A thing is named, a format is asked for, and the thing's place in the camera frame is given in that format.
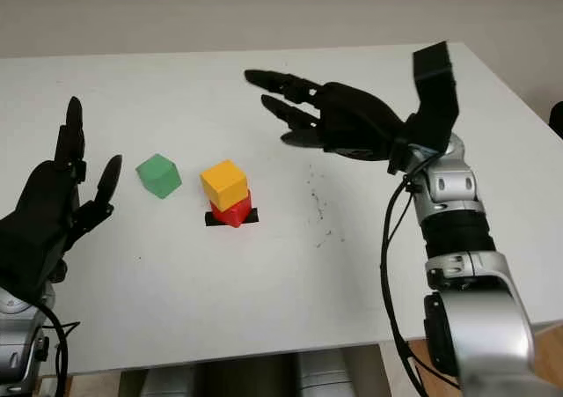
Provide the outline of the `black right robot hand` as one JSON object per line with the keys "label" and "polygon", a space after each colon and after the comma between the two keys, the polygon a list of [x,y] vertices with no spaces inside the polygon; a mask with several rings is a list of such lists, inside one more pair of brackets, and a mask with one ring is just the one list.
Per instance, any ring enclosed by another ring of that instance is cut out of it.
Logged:
{"label": "black right robot hand", "polygon": [[346,158],[388,160],[404,123],[379,98],[337,82],[323,85],[292,74],[246,70],[245,80],[266,91],[265,109],[285,122],[286,145]]}

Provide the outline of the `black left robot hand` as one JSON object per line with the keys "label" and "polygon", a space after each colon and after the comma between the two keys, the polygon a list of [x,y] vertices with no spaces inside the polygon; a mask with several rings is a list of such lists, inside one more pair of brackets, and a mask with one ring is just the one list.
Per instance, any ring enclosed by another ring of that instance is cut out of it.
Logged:
{"label": "black left robot hand", "polygon": [[68,250],[112,215],[111,199],[122,156],[108,161],[95,198],[81,204],[78,186],[86,175],[84,150],[83,108],[79,98],[72,97],[59,128],[54,158],[32,171],[16,206],[18,229],[26,241],[42,247],[61,244]]}

